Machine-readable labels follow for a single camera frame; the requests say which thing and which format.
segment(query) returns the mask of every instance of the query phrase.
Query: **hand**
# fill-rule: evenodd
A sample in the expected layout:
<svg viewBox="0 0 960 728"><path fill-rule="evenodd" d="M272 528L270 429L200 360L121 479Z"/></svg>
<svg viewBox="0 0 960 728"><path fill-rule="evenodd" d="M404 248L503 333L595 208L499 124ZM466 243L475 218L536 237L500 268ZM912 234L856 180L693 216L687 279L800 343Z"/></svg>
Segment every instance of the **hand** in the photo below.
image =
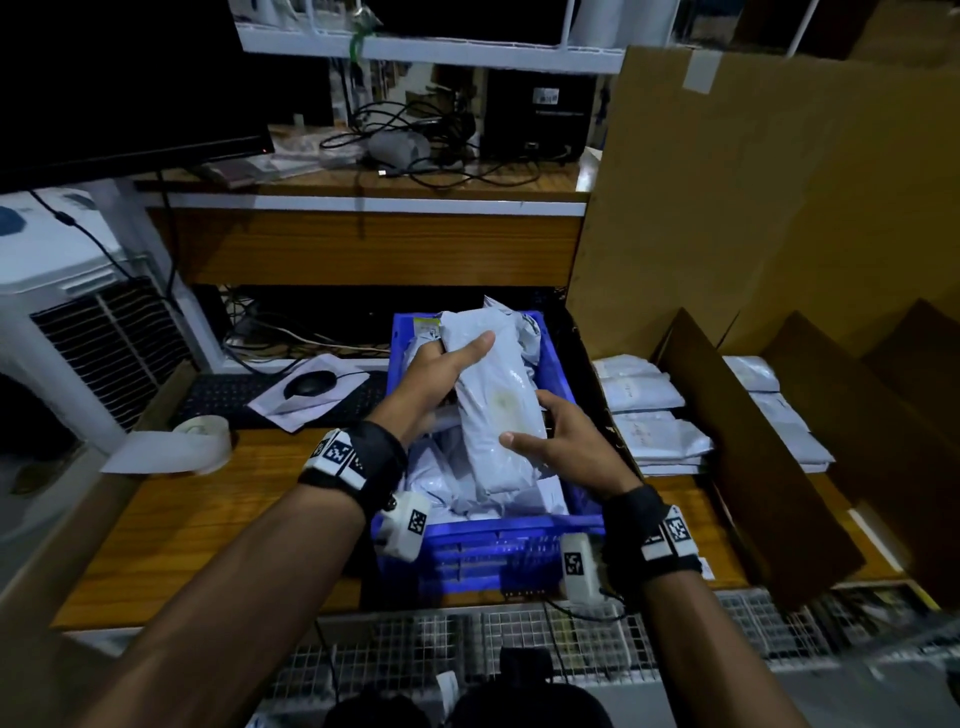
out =
<svg viewBox="0 0 960 728"><path fill-rule="evenodd" d="M421 346L394 392L367 418L405 447L429 431L434 410L453 389L460 373L487 355L494 334L485 331L456 352L444 353L439 341Z"/></svg>
<svg viewBox="0 0 960 728"><path fill-rule="evenodd" d="M564 480L589 488L601 498L643 484L580 407L545 389L537 390L537 399L553 415L553 438L504 432L500 445L540 461Z"/></svg>

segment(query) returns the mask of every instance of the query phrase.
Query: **person's right hand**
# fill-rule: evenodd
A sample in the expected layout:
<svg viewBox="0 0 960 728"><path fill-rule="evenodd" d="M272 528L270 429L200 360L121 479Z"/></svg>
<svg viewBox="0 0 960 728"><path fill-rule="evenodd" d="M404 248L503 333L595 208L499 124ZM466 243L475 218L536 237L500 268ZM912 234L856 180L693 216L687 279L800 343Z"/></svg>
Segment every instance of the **person's right hand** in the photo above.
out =
<svg viewBox="0 0 960 728"><path fill-rule="evenodd" d="M642 485L584 411L545 389L537 399L550 410L554 437L542 440L521 432L504 432L500 445L548 466L564 480L589 488L599 497L613 497Z"/></svg>

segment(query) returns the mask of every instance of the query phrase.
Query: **person's left arm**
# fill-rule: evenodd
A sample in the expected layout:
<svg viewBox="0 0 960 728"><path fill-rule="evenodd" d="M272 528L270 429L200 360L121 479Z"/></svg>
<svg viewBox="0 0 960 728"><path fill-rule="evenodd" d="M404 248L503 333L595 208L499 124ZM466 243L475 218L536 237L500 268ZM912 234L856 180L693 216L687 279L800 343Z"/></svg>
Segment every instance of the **person's left arm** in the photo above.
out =
<svg viewBox="0 0 960 728"><path fill-rule="evenodd" d="M457 352L421 347L368 420L407 448L492 343L488 332ZM236 719L307 632L365 526L347 493L294 486L150 620L74 725L188 728Z"/></svg>

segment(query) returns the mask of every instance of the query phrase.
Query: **forearm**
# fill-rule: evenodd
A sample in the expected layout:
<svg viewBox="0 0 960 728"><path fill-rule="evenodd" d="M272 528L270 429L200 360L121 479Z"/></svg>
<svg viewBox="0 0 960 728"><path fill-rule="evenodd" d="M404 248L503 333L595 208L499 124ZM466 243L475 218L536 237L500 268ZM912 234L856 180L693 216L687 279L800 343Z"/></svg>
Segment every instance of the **forearm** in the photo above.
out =
<svg viewBox="0 0 960 728"><path fill-rule="evenodd" d="M696 571L677 571L641 588L660 669L697 726L808 724L777 678Z"/></svg>
<svg viewBox="0 0 960 728"><path fill-rule="evenodd" d="M363 527L346 494L295 486L151 620L78 728L223 725L307 631Z"/></svg>

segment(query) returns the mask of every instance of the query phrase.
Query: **air cooler grille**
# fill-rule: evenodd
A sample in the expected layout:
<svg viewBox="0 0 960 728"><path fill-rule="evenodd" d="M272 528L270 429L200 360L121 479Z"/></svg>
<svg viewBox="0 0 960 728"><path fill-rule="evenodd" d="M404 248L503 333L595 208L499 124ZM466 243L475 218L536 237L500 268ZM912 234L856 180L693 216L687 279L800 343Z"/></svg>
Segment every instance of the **air cooler grille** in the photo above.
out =
<svg viewBox="0 0 960 728"><path fill-rule="evenodd" d="M193 361L147 278L114 283L31 318L126 430L174 368Z"/></svg>

